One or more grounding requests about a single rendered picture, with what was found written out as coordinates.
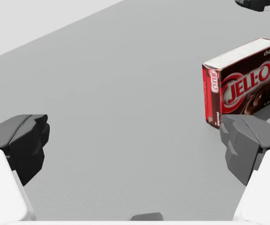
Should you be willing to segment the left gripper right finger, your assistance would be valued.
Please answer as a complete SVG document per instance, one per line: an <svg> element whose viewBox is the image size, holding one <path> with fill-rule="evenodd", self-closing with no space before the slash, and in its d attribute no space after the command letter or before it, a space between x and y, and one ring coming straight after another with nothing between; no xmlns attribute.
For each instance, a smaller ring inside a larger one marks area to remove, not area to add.
<svg viewBox="0 0 270 225"><path fill-rule="evenodd" d="M270 123L224 115L220 126L229 171L246 187L234 221L270 221Z"/></svg>

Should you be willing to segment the brown and red carton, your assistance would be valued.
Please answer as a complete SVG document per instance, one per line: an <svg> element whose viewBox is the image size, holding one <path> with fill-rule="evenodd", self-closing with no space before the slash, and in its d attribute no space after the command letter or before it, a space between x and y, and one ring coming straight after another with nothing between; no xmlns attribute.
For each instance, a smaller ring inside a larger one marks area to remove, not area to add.
<svg viewBox="0 0 270 225"><path fill-rule="evenodd" d="M270 39L258 38L202 64L206 122L251 115L270 104Z"/></svg>

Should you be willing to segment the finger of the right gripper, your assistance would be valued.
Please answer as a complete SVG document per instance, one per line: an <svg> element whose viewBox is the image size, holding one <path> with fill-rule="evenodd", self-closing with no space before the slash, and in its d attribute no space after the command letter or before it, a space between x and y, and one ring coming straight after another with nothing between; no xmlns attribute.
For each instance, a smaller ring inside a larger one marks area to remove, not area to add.
<svg viewBox="0 0 270 225"><path fill-rule="evenodd" d="M243 8L257 12L263 12L266 6L270 6L270 0L234 0L235 3Z"/></svg>

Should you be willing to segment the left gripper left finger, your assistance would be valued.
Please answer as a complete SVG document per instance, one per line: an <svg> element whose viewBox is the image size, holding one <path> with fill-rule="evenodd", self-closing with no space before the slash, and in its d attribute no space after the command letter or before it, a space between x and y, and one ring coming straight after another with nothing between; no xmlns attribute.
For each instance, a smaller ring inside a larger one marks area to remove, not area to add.
<svg viewBox="0 0 270 225"><path fill-rule="evenodd" d="M0 221L33 221L24 186L42 169L50 126L46 114L23 114L0 123Z"/></svg>

